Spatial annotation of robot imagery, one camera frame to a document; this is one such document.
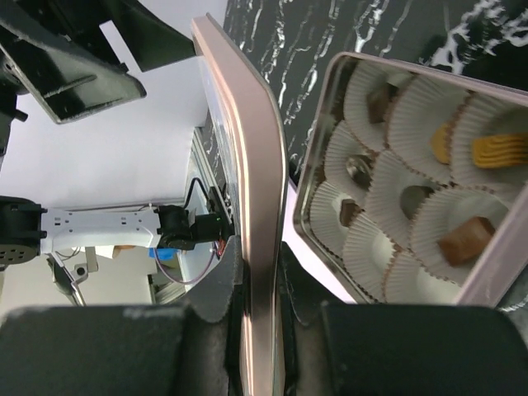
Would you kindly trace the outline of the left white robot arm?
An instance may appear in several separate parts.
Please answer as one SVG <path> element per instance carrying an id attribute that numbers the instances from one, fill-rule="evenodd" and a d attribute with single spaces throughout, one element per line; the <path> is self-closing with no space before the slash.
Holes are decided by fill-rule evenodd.
<path id="1" fill-rule="evenodd" d="M 197 43 L 137 1 L 1 4 L 1 144 L 30 94 L 60 125 L 41 141 L 42 203 L 1 199 L 1 263 L 77 246 L 193 243 L 184 207 L 192 132 L 168 92 L 195 77 Z"/>

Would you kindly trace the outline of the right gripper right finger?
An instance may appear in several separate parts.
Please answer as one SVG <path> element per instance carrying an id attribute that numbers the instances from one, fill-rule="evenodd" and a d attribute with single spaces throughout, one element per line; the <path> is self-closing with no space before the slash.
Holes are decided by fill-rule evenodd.
<path id="1" fill-rule="evenodd" d="M 494 309 L 347 304 L 287 245 L 278 287 L 288 395 L 524 395 L 527 348 Z"/>

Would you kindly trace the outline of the orange caramel chocolate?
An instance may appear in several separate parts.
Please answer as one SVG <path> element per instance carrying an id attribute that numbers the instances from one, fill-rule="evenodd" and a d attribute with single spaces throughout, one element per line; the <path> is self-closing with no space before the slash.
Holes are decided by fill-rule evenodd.
<path id="1" fill-rule="evenodd" d="M 527 134 L 496 134 L 474 139 L 472 160 L 482 169 L 499 169 L 527 164 Z"/>

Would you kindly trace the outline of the dark square chocolate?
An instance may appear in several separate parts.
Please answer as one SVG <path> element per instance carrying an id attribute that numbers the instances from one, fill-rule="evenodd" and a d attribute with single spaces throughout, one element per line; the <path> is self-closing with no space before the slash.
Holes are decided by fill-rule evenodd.
<path id="1" fill-rule="evenodd" d="M 343 199 L 340 204 L 339 222 L 342 227 L 348 228 L 362 208 L 351 198 Z"/>

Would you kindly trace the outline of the caramel brown square chocolate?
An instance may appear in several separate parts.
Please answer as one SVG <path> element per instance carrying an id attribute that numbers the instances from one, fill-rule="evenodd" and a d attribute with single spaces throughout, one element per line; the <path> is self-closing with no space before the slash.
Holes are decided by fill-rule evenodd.
<path id="1" fill-rule="evenodd" d="M 437 245 L 450 266 L 462 266 L 483 252 L 494 233 L 489 219 L 473 217 L 445 234 Z"/>

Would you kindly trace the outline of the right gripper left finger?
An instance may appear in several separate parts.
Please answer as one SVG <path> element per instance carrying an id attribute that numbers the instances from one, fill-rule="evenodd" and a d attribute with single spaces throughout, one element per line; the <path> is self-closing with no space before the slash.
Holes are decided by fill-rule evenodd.
<path id="1" fill-rule="evenodd" d="M 4 395 L 239 395 L 243 259 L 219 264 L 173 304 L 30 307 L 1 326 Z"/>

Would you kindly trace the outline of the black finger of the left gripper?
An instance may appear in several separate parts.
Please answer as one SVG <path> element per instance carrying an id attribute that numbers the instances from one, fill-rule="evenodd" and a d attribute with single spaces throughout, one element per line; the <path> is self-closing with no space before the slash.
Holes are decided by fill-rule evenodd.
<path id="1" fill-rule="evenodd" d="M 193 41 L 136 0 L 102 2 L 142 72 L 196 56 Z"/>
<path id="2" fill-rule="evenodd" d="M 2 71 L 24 87 L 57 124 L 144 98 L 142 83 L 40 26 L 1 17 Z"/>

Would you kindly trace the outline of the dark round chocolate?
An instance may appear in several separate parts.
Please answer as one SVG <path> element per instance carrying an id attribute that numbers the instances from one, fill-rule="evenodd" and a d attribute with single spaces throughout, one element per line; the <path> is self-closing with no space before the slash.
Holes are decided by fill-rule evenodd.
<path id="1" fill-rule="evenodd" d="M 363 189 L 371 183 L 371 159 L 363 154 L 351 155 L 346 161 L 346 170 L 350 178 Z"/>

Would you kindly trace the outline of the pink tin lid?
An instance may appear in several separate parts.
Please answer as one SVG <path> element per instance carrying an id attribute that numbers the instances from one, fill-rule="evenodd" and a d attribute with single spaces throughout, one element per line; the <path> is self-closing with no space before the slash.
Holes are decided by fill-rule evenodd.
<path id="1" fill-rule="evenodd" d="M 287 185 L 281 115 L 270 87 L 209 14 L 191 31 L 244 263 L 240 374 L 246 395 L 274 395 L 278 373 L 276 272 Z"/>

